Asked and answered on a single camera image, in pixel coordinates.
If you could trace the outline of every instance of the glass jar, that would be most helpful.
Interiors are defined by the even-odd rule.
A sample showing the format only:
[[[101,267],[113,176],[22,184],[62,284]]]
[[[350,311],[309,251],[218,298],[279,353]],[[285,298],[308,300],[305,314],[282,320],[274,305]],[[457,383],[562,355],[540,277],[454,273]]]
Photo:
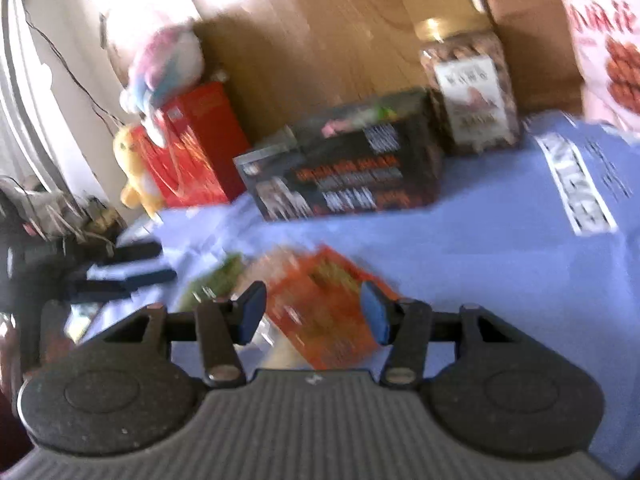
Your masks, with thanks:
[[[415,26],[445,151],[516,146],[520,125],[500,40],[485,14]]]

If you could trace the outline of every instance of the jar label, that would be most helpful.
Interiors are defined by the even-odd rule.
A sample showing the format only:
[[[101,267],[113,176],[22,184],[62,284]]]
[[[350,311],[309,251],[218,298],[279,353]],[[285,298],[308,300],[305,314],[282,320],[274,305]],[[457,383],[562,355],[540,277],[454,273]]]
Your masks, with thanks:
[[[439,63],[436,78],[456,144],[476,151],[509,135],[502,91],[489,56]]]

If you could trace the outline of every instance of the ribbed grey surface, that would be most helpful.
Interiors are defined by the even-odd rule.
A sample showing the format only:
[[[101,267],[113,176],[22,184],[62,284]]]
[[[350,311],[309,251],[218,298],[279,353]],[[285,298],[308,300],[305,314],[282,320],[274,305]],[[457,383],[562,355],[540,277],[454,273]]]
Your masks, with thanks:
[[[212,392],[164,442],[119,458],[36,450],[6,480],[611,480],[583,453],[525,464],[467,449],[368,372],[265,370]]]

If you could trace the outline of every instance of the green package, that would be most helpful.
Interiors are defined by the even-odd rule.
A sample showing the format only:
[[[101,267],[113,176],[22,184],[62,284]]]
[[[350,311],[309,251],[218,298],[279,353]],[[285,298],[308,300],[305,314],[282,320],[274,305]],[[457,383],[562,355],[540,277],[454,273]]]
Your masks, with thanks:
[[[203,301],[227,300],[244,270],[242,254],[231,253],[211,272],[193,280],[180,298],[178,312],[190,312]]]

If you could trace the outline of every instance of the cardboard box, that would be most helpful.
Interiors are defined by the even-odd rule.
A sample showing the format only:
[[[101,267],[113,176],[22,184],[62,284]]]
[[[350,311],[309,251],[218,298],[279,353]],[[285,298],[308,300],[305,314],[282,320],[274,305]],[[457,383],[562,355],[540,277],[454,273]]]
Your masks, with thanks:
[[[227,204],[244,193],[233,158],[249,148],[222,83],[171,99],[157,114],[166,146],[143,126],[132,129],[138,153],[167,207]]]
[[[495,23],[521,115],[582,114],[582,76],[561,0],[484,0]]]
[[[414,89],[332,108],[234,162],[267,220],[429,205],[441,155],[426,97]]]

